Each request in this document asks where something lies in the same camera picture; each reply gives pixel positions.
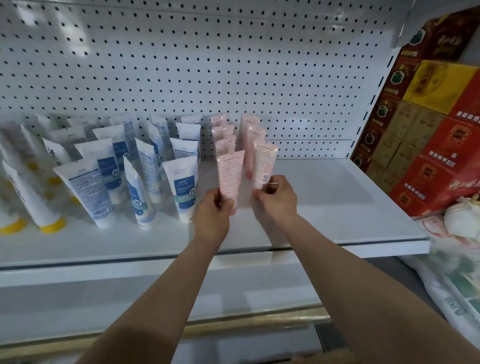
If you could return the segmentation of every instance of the forearm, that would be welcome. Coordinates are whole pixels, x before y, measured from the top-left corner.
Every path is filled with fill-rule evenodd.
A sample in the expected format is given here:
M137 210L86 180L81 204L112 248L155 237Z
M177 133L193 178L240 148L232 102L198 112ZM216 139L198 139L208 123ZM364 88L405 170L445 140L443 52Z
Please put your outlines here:
M463 363L477 357L476 349L427 304L328 240L302 217L286 220L280 229L333 322L362 362L443 363L459 352L465 355L460 360Z
M193 241L78 363L169 363L215 252Z

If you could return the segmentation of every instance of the store shelf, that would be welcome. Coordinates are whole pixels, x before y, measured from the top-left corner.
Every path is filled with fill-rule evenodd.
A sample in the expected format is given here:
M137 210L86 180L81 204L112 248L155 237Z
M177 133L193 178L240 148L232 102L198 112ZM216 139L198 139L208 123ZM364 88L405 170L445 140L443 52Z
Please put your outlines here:
M348 159L278 160L298 194L298 212L337 244L362 257L428 251L425 234ZM216 187L216 166L202 162L199 198ZM239 210L210 269L296 263L288 242L250 198L251 181L240 185ZM33 225L0 244L0 287L161 274L188 244L193 225L178 220L170 197L160 223L141 230L128 203L118 222L98 229L78 206L65 210L68 226L43 235Z

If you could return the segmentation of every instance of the perforated metal panel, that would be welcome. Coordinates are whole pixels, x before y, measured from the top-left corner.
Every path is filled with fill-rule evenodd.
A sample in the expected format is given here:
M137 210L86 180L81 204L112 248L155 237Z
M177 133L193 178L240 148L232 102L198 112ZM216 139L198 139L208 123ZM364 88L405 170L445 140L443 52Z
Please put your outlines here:
M2 1L0 115L255 113L280 158L345 158L408 1Z

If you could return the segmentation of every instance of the hand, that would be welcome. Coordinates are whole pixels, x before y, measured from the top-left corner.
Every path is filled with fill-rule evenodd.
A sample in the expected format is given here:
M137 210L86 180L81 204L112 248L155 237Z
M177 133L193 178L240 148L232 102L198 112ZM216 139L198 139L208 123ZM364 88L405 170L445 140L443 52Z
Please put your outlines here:
M285 176L277 175L270 177L270 183L266 190L253 190L252 197L264 203L267 214L280 227L297 214L297 195Z
M230 211L233 208L234 201L229 199L220 206L220 189L214 188L208 190L204 199L198 205L193 215L195 224L194 240L202 241L211 245L217 252L223 240L227 236L230 227Z

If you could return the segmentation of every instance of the cardboard box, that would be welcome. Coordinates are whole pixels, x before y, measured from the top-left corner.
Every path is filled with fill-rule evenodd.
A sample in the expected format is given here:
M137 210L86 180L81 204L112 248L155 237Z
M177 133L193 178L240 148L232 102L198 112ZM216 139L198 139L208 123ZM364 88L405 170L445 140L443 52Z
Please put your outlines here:
M452 172L427 157L418 156L400 183L425 203L444 194L455 200L480 189L480 169Z
M366 172L370 163L372 161L372 157L366 153L363 149L358 148L352 153L350 159L360 168L363 172Z
M402 178L410 164L420 152L406 143L401 143L394 157L388 165L387 171L398 178Z
M438 195L434 201L425 203L414 192L406 186L398 183L388 194L388 196L411 217L428 215L434 211L447 207L455 199L446 195Z
M413 79L419 64L419 60L397 57L382 88L381 95L395 100L401 99L410 81Z
M387 132L397 139L403 140L410 125L416 120L421 107L410 104L405 101L400 101L396 108L395 115L390 121L390 125L386 129Z
M477 67L440 61L422 61L403 99L448 114Z
M383 168L387 168L399 145L399 139L389 133L384 133L372 155L372 160Z
M445 118L422 154L453 172L480 168L480 127Z
M382 177L382 174L385 172L385 168L383 168L380 164L375 163L372 161L370 166L368 167L365 174L375 183L378 184L379 180Z
M443 114L421 108L416 119L408 128L403 141L421 151L444 118Z
M393 115L396 112L397 101L392 101L386 97L379 96L367 123L375 124L386 130Z
M448 116L475 125L480 123L480 70L465 87Z
M377 148L384 131L374 124L367 124L359 139L357 149L363 149L370 156Z
M479 24L479 7L427 21L399 55L418 60L456 61Z
M385 192L389 194L390 191L398 184L400 178L389 173L388 171L383 172L382 176L377 182L377 186Z

